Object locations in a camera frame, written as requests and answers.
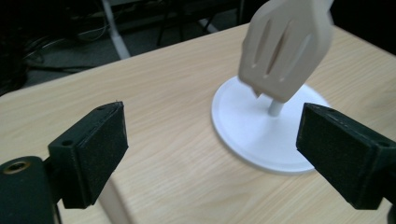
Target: black cable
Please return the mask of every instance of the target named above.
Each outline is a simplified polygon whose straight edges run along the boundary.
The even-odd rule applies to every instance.
[[[29,70],[39,70],[39,71],[49,71],[49,72],[59,72],[59,73],[68,73],[75,74],[78,72],[82,72],[84,70],[92,69],[95,66],[68,66],[68,67],[50,67],[50,66],[37,66],[37,65],[28,65]]]

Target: table surface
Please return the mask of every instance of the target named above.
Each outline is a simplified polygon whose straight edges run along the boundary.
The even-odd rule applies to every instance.
[[[48,157],[47,145],[99,105],[125,104],[129,149],[113,177],[134,223],[386,223],[352,208],[317,172],[274,175],[240,161],[210,117],[237,72],[239,26],[0,97],[1,162]],[[396,58],[334,28],[308,79],[334,109],[396,140]],[[108,223],[101,206],[64,223]]]

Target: metal screw hole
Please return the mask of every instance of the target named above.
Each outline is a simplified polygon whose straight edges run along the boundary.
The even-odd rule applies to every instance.
[[[16,173],[19,173],[20,171],[25,170],[30,166],[30,162],[28,161],[17,161],[14,162],[13,164],[9,165],[3,173],[6,175],[14,175]]]

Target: white circular base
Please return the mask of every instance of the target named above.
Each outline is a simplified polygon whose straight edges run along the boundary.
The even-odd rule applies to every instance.
[[[212,103],[220,138],[236,155],[267,171],[289,175],[314,170],[296,149],[297,132],[304,103],[329,106],[326,100],[303,85],[276,118],[268,115],[271,102],[263,94],[257,98],[238,77],[226,81]]]

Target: dark floor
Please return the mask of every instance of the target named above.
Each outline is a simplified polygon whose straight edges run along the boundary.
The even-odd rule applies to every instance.
[[[165,30],[162,43],[157,46],[156,42],[162,18],[162,15],[158,15],[118,24],[120,34],[132,57],[179,43],[178,27],[175,26]],[[216,15],[212,24],[219,31],[234,27],[236,25],[236,11],[230,10]],[[111,42],[108,30],[103,31],[90,32],[81,36],[85,39],[92,39],[102,35],[94,41],[77,43],[70,40],[61,40],[55,42],[32,55],[30,61],[38,63],[39,66],[60,68],[74,66],[95,67],[118,61],[120,58]],[[197,22],[186,24],[183,27],[183,31],[185,40],[209,34],[208,32],[203,32],[203,27]],[[31,70],[27,74],[27,81],[23,87],[33,86],[69,75],[71,74],[64,72]]]

